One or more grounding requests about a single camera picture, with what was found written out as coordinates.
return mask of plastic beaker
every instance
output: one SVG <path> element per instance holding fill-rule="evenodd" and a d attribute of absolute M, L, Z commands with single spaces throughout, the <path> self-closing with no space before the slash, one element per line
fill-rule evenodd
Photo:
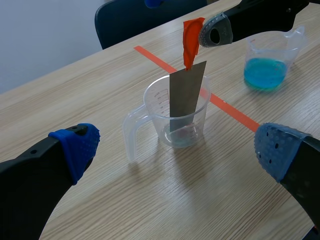
<path fill-rule="evenodd" d="M 274 89 L 285 79 L 305 40 L 305 27 L 248 37 L 244 79 L 259 89 Z"/>
<path fill-rule="evenodd" d="M 153 122 L 160 140 L 173 148 L 188 147 L 201 139 L 210 99 L 207 81 L 204 77 L 195 112 L 181 117 L 170 117 L 169 76 L 154 81 L 145 90 L 143 105 L 130 112 L 122 125 L 126 153 L 130 161 L 136 159 L 136 132 L 148 121 Z M 179 128 L 171 131 L 170 124 Z"/>

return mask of table surface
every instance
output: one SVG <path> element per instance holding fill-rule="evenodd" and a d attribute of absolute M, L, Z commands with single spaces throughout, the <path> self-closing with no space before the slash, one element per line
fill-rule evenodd
<path fill-rule="evenodd" d="M 137 134 L 129 165 L 122 135 L 146 87 L 167 73 L 136 52 L 141 45 L 183 68 L 183 21 L 236 5 L 222 0 L 0 95 L 0 161 L 15 158 L 49 132 L 89 122 L 100 129 L 96 157 L 52 213 L 43 240 L 301 240 L 312 222 L 259 165 L 254 134 L 211 103 L 204 141 L 174 150 L 152 124 Z M 275 122 L 320 138 L 320 5 L 295 21 L 308 44 L 278 91 L 243 79 L 245 41 L 199 50 L 211 91 L 259 123 Z"/>

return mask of chair backrest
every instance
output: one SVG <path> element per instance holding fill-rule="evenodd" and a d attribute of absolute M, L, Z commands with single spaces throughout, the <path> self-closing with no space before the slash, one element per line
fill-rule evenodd
<path fill-rule="evenodd" d="M 106 49 L 206 5 L 207 0 L 168 0 L 148 8 L 144 0 L 112 0 L 96 11 L 95 29 Z"/>

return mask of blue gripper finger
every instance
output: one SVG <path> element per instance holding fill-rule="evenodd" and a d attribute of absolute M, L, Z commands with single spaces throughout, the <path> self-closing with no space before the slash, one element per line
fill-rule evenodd
<path fill-rule="evenodd" d="M 81 123 L 77 126 L 87 126 L 86 133 L 79 135 L 67 129 L 49 133 L 49 137 L 58 139 L 62 145 L 73 185 L 83 176 L 87 164 L 96 155 L 100 142 L 99 130 L 94 125 Z"/>
<path fill-rule="evenodd" d="M 310 134 L 276 123 L 265 123 L 257 129 L 254 136 L 256 157 L 277 183 L 285 177 L 306 136 Z"/>

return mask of measuring cup handle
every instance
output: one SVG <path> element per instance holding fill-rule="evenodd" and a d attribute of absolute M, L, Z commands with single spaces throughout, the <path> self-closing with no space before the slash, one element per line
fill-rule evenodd
<path fill-rule="evenodd" d="M 122 132 L 125 142 L 125 150 L 130 162 L 133 162 L 136 159 L 137 130 L 142 124 L 145 124 L 151 119 L 152 118 L 149 116 L 146 105 L 142 105 L 130 112 L 123 121 Z"/>

